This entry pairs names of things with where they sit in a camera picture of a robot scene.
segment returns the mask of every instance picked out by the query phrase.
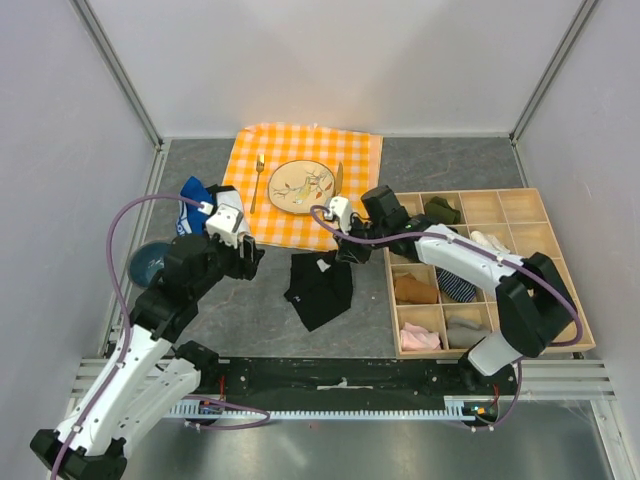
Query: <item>folded sock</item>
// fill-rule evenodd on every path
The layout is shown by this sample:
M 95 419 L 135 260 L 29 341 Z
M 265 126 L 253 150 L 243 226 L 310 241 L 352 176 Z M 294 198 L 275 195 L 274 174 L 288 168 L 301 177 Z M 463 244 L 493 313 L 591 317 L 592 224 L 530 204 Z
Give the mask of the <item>folded sock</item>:
M 432 222 L 444 223 L 445 225 L 456 225 L 462 219 L 460 210 L 451 207 L 449 202 L 442 197 L 433 197 L 425 203 L 424 213 Z
M 440 334 L 405 322 L 400 330 L 400 348 L 404 351 L 440 350 Z
M 476 298 L 476 287 L 453 273 L 436 267 L 436 277 L 440 290 L 456 302 L 469 303 Z
M 495 235 L 482 233 L 478 230 L 474 230 L 471 232 L 471 240 L 482 245 L 483 247 L 491 248 L 493 250 L 498 250 L 502 253 L 511 253 L 507 247 L 505 247 L 500 240 Z
M 394 293 L 396 300 L 400 300 L 401 302 L 418 304 L 438 303 L 438 289 L 416 280 L 410 273 L 396 280 Z
M 489 330 L 480 328 L 478 330 L 462 326 L 452 326 L 447 328 L 447 338 L 449 348 L 471 348 L 480 340 L 489 335 Z
M 482 325 L 474 322 L 473 320 L 468 320 L 463 317 L 459 317 L 457 315 L 452 315 L 447 319 L 447 326 L 451 327 L 463 327 L 470 328 L 471 330 L 480 330 Z

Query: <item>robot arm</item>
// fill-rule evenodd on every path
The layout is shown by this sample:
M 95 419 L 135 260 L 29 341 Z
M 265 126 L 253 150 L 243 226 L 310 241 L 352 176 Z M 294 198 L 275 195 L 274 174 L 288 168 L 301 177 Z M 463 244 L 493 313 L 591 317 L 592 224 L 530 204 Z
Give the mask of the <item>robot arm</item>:
M 218 207 L 211 208 L 213 214 L 205 224 L 207 234 L 176 237 L 165 255 L 164 269 L 136 300 L 124 359 L 120 362 L 118 355 L 122 336 L 80 405 L 56 430 L 40 430 L 33 438 L 31 449 L 49 469 L 68 443 L 59 470 L 62 478 L 120 478 L 146 433 L 198 387 L 203 375 L 215 374 L 211 370 L 216 368 L 217 354 L 188 342 L 165 371 L 138 392 L 149 371 L 198 314 L 198 301 L 225 276 L 251 280 L 264 255 L 248 235 L 238 193 L 226 189 L 216 200 Z M 92 401 L 90 414 L 79 427 L 79 417 Z
M 560 274 L 546 255 L 523 258 L 490 250 L 444 225 L 433 224 L 425 215 L 410 217 L 387 186 L 370 190 L 362 202 L 369 215 L 367 221 L 353 214 L 346 198 L 334 197 L 328 203 L 325 218 L 336 220 L 342 232 L 354 237 L 334 236 L 336 259 L 364 263 L 373 249 L 388 246 L 393 253 L 448 270 L 496 298 L 500 331 L 476 344 L 460 361 L 469 387 L 474 379 L 494 375 L 523 356 L 537 357 L 571 323 L 567 308 L 522 273 L 526 270 L 542 279 L 575 310 Z M 422 233 L 375 242 L 408 232 Z

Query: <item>wooden compartment box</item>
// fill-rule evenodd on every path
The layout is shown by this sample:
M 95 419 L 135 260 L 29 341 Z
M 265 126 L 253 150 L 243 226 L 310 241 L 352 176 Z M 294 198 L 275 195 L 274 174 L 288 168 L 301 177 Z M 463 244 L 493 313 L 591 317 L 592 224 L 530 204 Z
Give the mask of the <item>wooden compartment box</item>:
M 396 196 L 410 215 L 424 213 L 424 203 L 434 196 L 446 198 L 453 208 L 462 213 L 461 223 L 450 225 L 458 230 L 460 235 L 469 238 L 471 232 L 479 230 L 485 234 L 495 235 L 512 253 L 528 257 L 534 252 L 541 252 L 551 257 L 578 307 L 578 313 L 584 325 L 584 335 L 577 345 L 549 347 L 545 353 L 584 352 L 595 347 L 595 341 L 571 275 L 536 189 L 399 193 Z M 435 267 L 411 262 L 404 257 L 394 255 L 388 249 L 385 249 L 384 257 L 397 358 L 460 357 L 466 349 L 450 348 L 446 333 L 447 321 L 452 316 L 474 321 L 492 332 L 500 329 L 498 307 L 493 292 L 476 289 L 476 297 L 470 303 L 458 303 L 444 292 L 440 292 L 438 303 L 433 305 L 415 305 L 396 301 L 393 293 L 396 278 L 411 273 L 416 279 L 438 287 Z M 438 332 L 442 350 L 402 351 L 400 330 L 405 322 L 422 326 L 430 332 Z M 576 327 L 571 323 L 556 340 L 570 340 L 575 336 L 575 331 Z

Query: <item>checkered cloth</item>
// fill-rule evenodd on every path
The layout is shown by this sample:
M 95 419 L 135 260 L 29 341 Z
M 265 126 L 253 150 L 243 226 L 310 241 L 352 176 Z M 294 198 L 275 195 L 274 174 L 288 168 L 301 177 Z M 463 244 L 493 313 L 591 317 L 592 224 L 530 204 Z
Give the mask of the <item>checkered cloth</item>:
M 284 123 L 260 124 L 242 130 L 233 146 L 224 175 L 224 185 L 233 185 L 244 203 L 251 234 L 258 243 L 331 250 L 336 247 L 331 234 L 309 215 L 293 215 L 274 207 L 267 185 L 271 174 L 283 163 L 312 160 L 326 165 L 334 175 L 342 162 L 340 195 L 351 200 L 354 210 L 364 214 L 360 197 L 378 184 L 382 137 L 368 133 Z M 256 211 L 249 213 L 256 185 L 256 159 L 264 154 Z

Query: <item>fork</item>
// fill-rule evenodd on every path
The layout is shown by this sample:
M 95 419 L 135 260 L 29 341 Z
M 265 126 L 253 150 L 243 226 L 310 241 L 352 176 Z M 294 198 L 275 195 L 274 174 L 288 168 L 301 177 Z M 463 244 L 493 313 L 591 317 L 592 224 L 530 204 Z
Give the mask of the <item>fork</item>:
M 258 184 L 260 183 L 260 174 L 264 172 L 264 153 L 258 155 L 256 160 L 256 172 L 258 172 L 258 178 L 256 178 L 256 188 L 253 191 L 253 201 L 251 202 L 251 213 L 256 213 L 256 198 L 258 195 Z

